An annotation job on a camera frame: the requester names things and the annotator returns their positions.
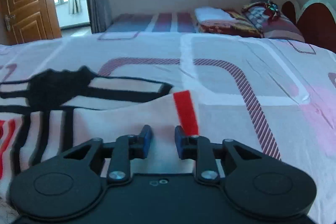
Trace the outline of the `dark red headboard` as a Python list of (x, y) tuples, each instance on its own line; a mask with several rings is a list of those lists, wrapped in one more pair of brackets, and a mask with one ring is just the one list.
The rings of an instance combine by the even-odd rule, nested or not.
[(282, 13), (301, 31), (308, 44), (335, 52), (335, 9), (326, 0), (309, 0), (302, 7), (287, 1)]

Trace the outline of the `striped white black red sweater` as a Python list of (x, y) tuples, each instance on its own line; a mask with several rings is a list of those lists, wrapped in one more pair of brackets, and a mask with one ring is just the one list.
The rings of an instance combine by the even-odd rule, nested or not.
[(100, 138), (138, 134), (144, 125), (153, 141), (135, 173), (190, 173), (180, 160), (176, 126), (198, 133), (198, 102), (190, 91), (136, 77), (102, 77), (83, 66), (47, 69), (20, 79), (16, 64), (1, 66), (1, 208), (9, 208), (9, 186), (22, 171), (74, 146)]

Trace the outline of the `folded red patterned blanket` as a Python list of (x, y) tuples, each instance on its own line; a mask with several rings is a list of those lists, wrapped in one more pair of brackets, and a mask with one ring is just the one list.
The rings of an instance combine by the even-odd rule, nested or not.
[(241, 36), (243, 38), (263, 38), (263, 34), (234, 9), (218, 9), (209, 6), (194, 10), (200, 32)]

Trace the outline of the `patterned white pink bedsheet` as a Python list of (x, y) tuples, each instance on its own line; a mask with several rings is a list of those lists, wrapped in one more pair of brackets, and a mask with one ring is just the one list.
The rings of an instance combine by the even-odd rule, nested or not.
[(135, 173), (108, 184), (100, 138), (17, 174), (1, 223), (335, 223), (335, 54), (290, 40), (129, 32), (1, 46), (20, 79), (85, 66), (192, 92), (220, 181)]

